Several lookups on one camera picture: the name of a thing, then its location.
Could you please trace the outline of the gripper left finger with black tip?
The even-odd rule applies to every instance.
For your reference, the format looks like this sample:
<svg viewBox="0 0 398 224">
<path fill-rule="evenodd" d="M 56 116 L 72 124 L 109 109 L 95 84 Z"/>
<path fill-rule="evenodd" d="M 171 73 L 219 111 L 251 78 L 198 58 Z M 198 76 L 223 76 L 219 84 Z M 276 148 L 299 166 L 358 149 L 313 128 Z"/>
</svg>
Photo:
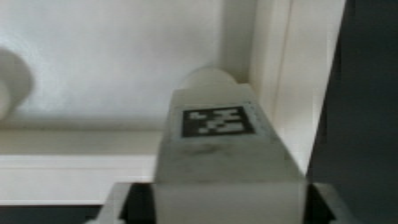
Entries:
<svg viewBox="0 0 398 224">
<path fill-rule="evenodd" d="M 150 183 L 118 183 L 105 204 L 88 224 L 157 224 Z"/>
</svg>

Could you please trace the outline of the gripper right finger with black tip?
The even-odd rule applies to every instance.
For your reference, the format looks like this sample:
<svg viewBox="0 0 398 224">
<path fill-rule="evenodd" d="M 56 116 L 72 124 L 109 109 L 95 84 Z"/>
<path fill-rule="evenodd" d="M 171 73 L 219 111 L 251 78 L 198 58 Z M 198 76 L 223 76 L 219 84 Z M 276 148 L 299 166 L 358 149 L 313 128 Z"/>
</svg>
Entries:
<svg viewBox="0 0 398 224">
<path fill-rule="evenodd" d="M 331 184 L 312 183 L 308 186 L 303 224 L 356 224 L 356 216 Z"/>
</svg>

